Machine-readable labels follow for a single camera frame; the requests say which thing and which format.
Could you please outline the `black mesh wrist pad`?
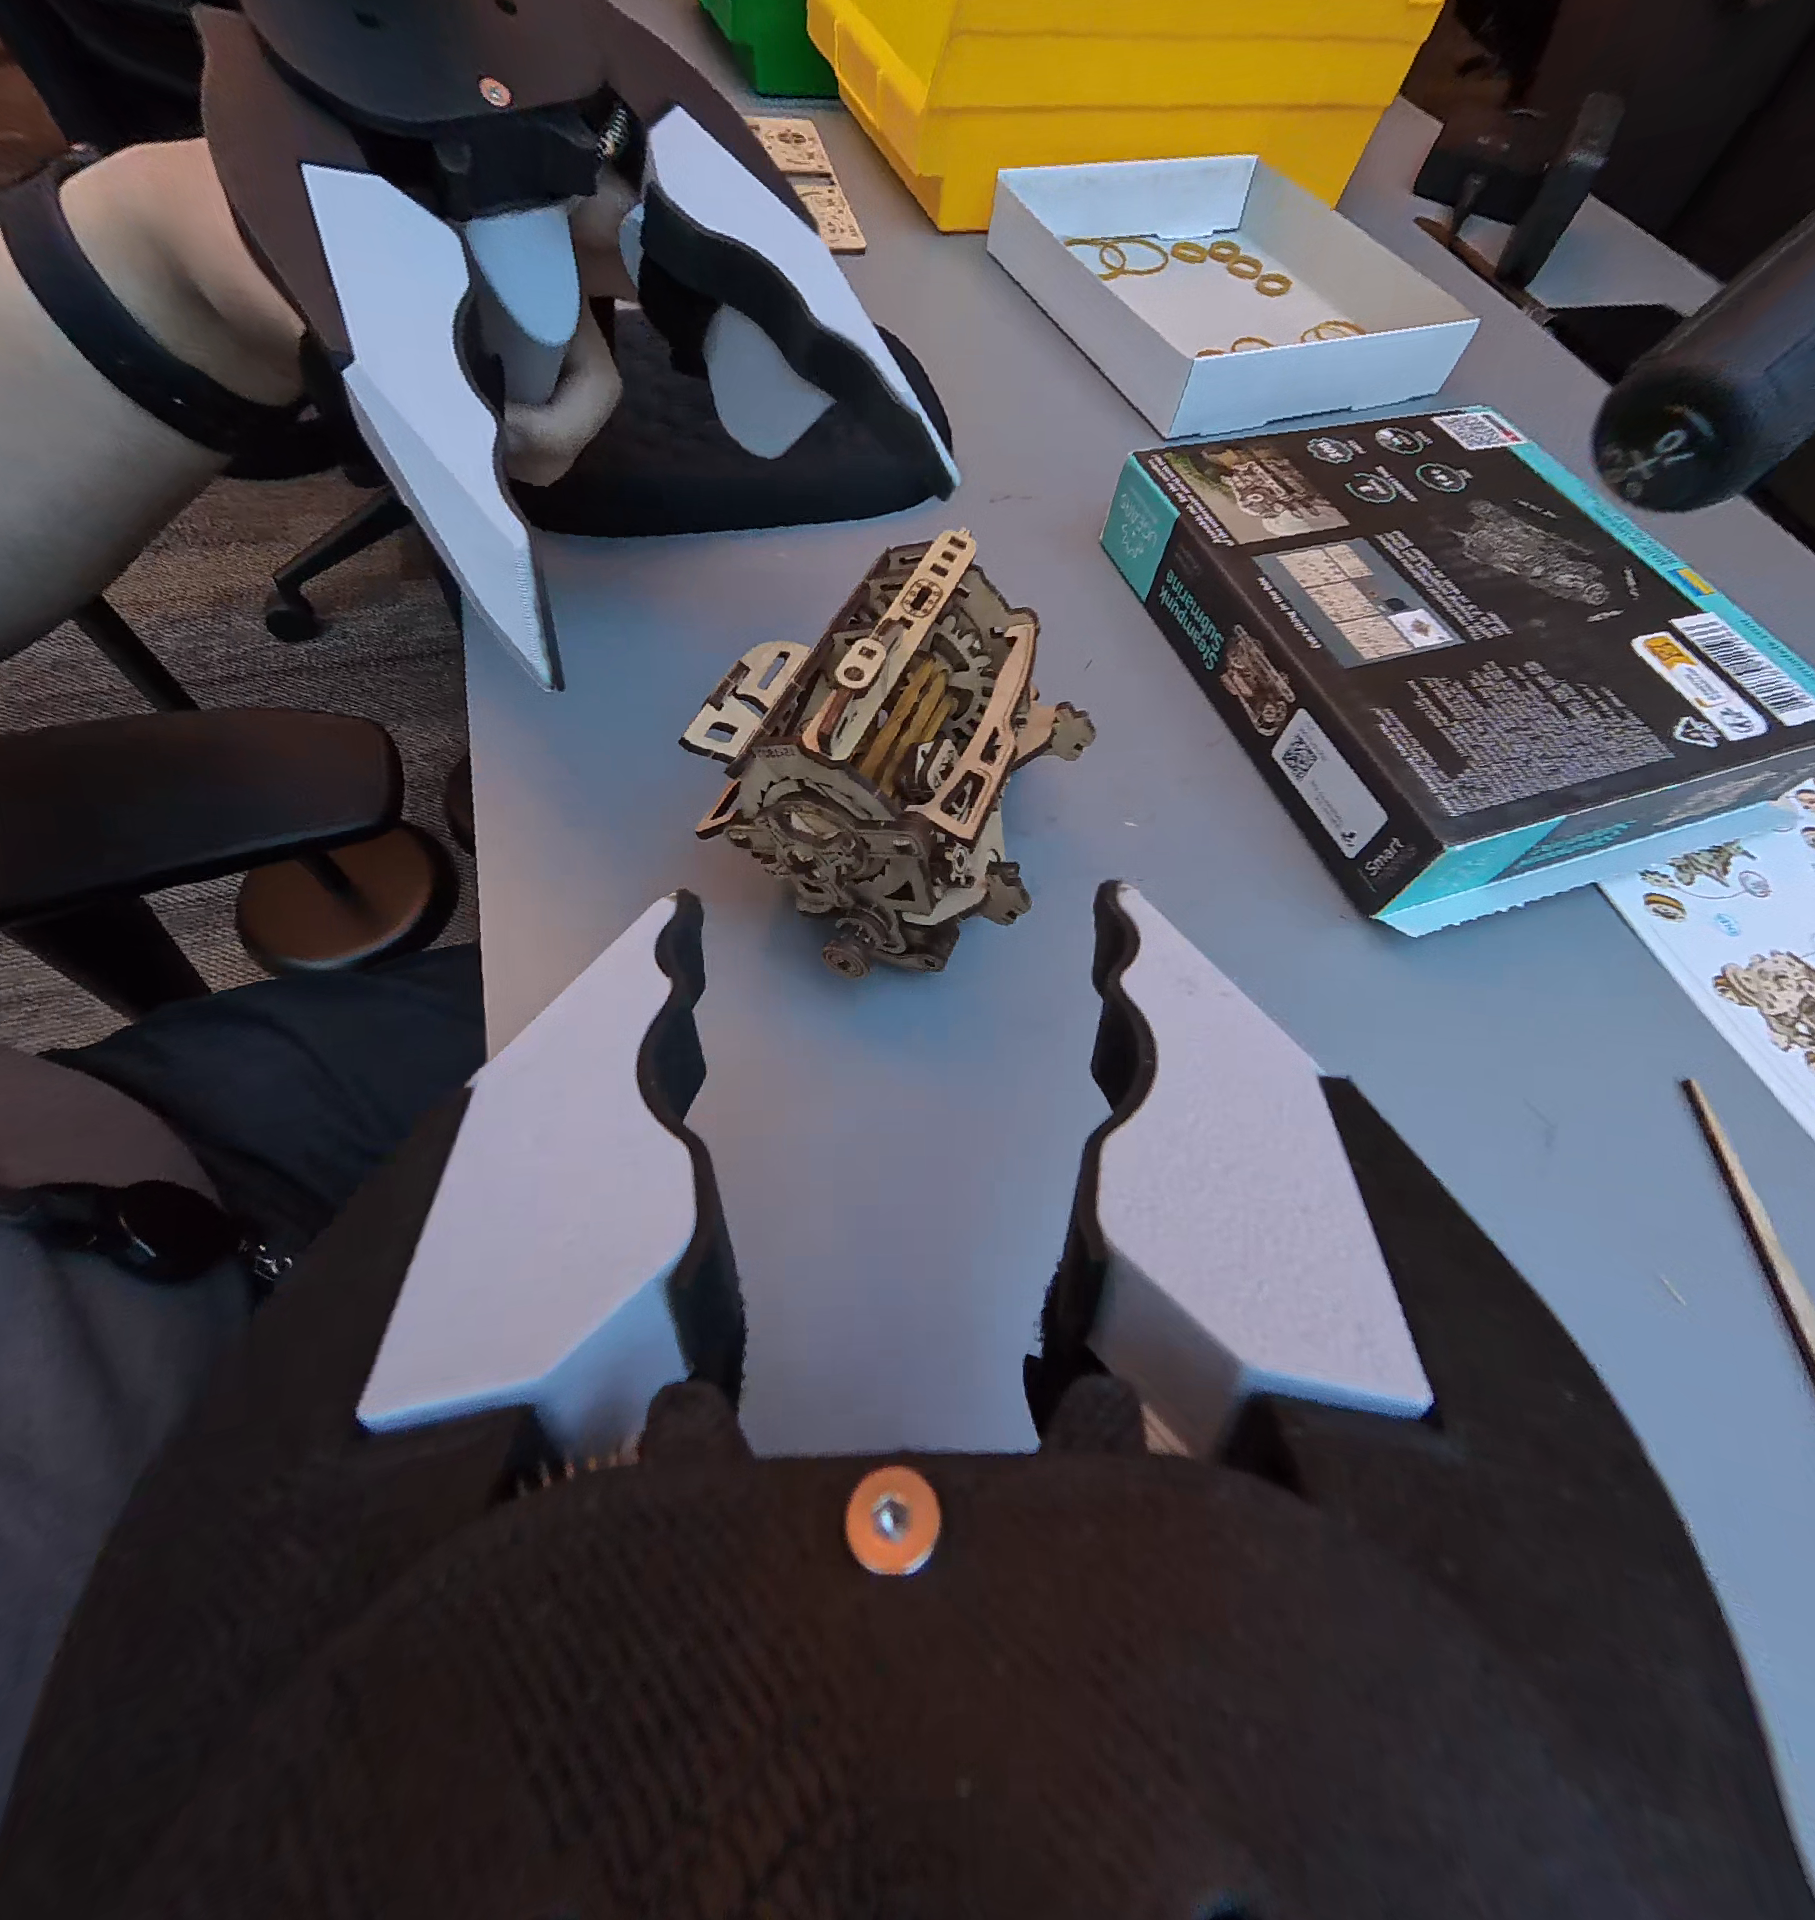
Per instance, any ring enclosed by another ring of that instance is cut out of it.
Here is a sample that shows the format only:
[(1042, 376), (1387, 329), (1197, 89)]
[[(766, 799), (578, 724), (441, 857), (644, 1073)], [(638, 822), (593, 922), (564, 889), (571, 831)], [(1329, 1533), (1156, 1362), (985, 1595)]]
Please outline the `black mesh wrist pad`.
[(865, 521), (931, 491), (840, 405), (780, 457), (737, 447), (705, 383), (672, 371), (669, 349), (631, 303), (593, 299), (622, 396), (564, 477), (513, 481), (524, 518), (549, 534), (665, 537)]

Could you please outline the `person's left hand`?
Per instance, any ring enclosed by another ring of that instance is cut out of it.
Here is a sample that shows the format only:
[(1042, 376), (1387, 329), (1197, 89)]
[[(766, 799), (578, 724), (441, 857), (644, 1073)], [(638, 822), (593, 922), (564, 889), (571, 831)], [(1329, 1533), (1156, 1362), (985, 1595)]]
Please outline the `person's left hand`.
[[(303, 320), (245, 245), (203, 138), (105, 157), (68, 177), (60, 202), (80, 250), (156, 345), (245, 400), (300, 397)], [(506, 405), (506, 473), (556, 481), (618, 397), (605, 338), (583, 317), (551, 397)]]

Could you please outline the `black desk clamp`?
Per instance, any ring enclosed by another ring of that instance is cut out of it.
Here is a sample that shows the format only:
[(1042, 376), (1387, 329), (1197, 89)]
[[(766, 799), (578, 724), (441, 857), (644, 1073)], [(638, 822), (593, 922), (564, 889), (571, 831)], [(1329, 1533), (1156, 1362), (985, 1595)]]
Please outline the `black desk clamp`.
[[(1535, 109), (1469, 105), (1448, 112), (1410, 185), (1418, 200), (1442, 205), (1447, 215), (1416, 224), (1535, 323), (1551, 323), (1551, 310), (1528, 284), (1588, 200), (1623, 109), (1623, 99), (1591, 91), (1566, 133)], [(1463, 240), (1469, 218), (1507, 226), (1494, 262)]]

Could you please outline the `black handled tool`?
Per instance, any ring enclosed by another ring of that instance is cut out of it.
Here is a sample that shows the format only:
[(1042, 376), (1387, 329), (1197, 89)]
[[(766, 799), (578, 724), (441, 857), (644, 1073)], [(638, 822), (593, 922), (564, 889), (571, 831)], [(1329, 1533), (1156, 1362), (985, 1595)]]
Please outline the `black handled tool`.
[(1631, 503), (1689, 512), (1746, 491), (1815, 434), (1815, 212), (1599, 408), (1591, 457)]

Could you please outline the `group of yellow rubber bands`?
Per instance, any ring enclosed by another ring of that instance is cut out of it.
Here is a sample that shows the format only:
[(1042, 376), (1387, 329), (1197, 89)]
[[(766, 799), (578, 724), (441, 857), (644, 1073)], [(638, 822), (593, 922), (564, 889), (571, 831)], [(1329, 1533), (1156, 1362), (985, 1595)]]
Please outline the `group of yellow rubber bands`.
[(1187, 358), (1340, 342), (1370, 333), (1285, 263), (1250, 250), (1233, 231), (1071, 236), (1063, 248)]

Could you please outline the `person's legs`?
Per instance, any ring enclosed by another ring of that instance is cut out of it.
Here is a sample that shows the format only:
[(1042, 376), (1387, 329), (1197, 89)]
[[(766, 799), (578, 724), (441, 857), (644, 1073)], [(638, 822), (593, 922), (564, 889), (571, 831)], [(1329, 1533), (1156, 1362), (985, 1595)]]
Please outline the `person's legs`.
[(158, 1007), (54, 1047), (156, 1115), (211, 1176), (260, 1300), (367, 1174), (486, 1061), (476, 946)]

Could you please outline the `printed instruction sheet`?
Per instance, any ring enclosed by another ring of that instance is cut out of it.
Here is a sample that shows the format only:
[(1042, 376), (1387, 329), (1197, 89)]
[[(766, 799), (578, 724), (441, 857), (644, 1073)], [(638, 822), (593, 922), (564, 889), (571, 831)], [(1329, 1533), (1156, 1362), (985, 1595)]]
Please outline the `printed instruction sheet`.
[(1815, 775), (1785, 827), (1602, 885), (1661, 968), (1815, 1139)]

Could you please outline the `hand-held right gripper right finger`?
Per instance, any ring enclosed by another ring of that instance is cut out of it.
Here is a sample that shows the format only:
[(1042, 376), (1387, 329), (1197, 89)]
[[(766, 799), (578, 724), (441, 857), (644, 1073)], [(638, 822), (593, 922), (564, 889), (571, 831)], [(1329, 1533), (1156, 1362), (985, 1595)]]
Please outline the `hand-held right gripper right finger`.
[(1312, 1058), (1146, 894), (1093, 904), (1087, 1138), (1028, 1363), (1045, 1431), (1092, 1363), (1190, 1455), (1255, 1395), (1424, 1417), (1432, 1388)]

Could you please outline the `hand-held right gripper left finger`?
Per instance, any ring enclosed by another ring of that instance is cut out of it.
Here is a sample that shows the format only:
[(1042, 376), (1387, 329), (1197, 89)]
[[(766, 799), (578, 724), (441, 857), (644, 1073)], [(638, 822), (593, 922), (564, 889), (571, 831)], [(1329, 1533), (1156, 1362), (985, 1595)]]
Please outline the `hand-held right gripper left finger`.
[(735, 1406), (747, 1313), (702, 1089), (702, 902), (656, 900), (481, 1069), (358, 1406), (375, 1433), (527, 1408), (571, 1458), (683, 1379)]

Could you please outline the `wooden mechanical model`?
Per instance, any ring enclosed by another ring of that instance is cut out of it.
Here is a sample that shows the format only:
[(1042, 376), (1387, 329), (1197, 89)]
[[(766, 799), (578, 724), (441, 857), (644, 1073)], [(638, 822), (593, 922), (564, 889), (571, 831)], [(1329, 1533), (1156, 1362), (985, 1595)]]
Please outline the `wooden mechanical model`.
[(1095, 735), (1083, 709), (1037, 695), (1038, 617), (976, 550), (963, 527), (886, 548), (823, 636), (751, 646), (679, 739), (728, 772), (696, 834), (829, 921), (823, 964), (845, 976), (940, 972), (963, 922), (1025, 915), (1005, 786)]

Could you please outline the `green plastic bin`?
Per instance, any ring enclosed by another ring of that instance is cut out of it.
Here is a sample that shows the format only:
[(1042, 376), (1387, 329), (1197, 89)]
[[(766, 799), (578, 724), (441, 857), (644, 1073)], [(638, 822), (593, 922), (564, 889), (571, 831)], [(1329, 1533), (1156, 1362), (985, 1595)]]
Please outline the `green plastic bin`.
[(834, 101), (836, 71), (808, 35), (807, 2), (701, 2), (751, 89), (763, 99)]

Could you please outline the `white cardboard tray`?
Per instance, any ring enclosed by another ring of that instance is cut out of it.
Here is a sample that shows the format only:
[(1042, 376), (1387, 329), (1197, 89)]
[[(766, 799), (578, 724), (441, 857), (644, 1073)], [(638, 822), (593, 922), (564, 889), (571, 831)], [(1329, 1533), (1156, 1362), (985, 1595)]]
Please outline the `white cardboard tray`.
[[(1071, 236), (1240, 235), (1370, 333), (1196, 359), (1131, 314), (1063, 248)], [(987, 250), (1166, 438), (1367, 411), (1437, 394), (1476, 316), (1259, 157), (1009, 167)]]

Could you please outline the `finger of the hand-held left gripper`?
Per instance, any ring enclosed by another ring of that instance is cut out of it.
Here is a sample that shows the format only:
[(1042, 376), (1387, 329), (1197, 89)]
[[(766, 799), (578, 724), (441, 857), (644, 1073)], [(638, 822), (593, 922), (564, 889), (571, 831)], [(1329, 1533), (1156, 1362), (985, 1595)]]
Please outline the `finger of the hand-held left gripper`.
[(461, 240), (377, 176), (303, 162), (300, 179), (344, 320), (344, 396), (367, 447), (469, 608), (535, 683), (559, 689), (533, 534), (502, 474), (499, 422), (461, 359)]
[(940, 430), (836, 257), (778, 189), (685, 109), (659, 117), (639, 205), (647, 317), (693, 354), (723, 426), (751, 453), (786, 453), (842, 408), (920, 496), (948, 496), (962, 474)]

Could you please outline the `black teal model kit box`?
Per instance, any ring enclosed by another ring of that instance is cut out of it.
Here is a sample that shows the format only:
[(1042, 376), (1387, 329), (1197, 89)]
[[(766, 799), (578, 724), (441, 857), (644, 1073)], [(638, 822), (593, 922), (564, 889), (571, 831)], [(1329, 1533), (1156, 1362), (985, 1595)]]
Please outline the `black teal model kit box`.
[(1815, 667), (1485, 405), (1135, 451), (1102, 548), (1408, 937), (1769, 827), (1815, 773)]

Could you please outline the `thin wooden stick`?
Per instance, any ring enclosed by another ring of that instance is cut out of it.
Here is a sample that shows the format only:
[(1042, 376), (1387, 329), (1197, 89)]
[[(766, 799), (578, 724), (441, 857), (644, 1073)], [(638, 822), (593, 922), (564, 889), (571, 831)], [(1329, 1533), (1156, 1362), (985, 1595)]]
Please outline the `thin wooden stick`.
[(1815, 1300), (1785, 1253), (1783, 1240), (1758, 1197), (1758, 1188), (1750, 1180), (1744, 1162), (1740, 1162), (1732, 1139), (1713, 1113), (1708, 1094), (1692, 1077), (1681, 1080), (1681, 1092), (1708, 1145), (1719, 1177), (1729, 1191), (1741, 1230), (1758, 1261), (1758, 1270), (1773, 1292), (1775, 1304), (1782, 1312), (1785, 1329), (1815, 1393)]

